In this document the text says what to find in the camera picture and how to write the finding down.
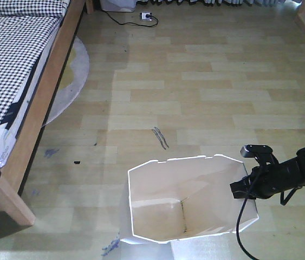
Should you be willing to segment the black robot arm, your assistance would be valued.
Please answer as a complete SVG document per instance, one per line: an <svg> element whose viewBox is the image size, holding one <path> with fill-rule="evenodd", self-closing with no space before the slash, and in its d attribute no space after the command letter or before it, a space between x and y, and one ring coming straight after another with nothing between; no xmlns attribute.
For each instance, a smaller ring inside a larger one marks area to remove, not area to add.
<svg viewBox="0 0 305 260"><path fill-rule="evenodd" d="M244 145L241 155L255 158L259 165L250 175L230 184L235 199L268 199L279 193L280 204L286 205L305 186L305 147L285 162L278 162L268 145Z"/></svg>

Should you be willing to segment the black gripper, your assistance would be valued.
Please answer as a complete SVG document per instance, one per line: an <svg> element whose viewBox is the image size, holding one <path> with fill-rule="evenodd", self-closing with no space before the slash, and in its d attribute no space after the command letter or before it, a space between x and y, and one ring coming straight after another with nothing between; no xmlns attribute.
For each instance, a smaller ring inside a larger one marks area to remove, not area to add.
<svg viewBox="0 0 305 260"><path fill-rule="evenodd" d="M244 177L240 181L230 184L234 198L268 199L277 193L290 189L301 188L301 173L296 162L269 164L262 170L256 166L252 169L250 178Z"/></svg>

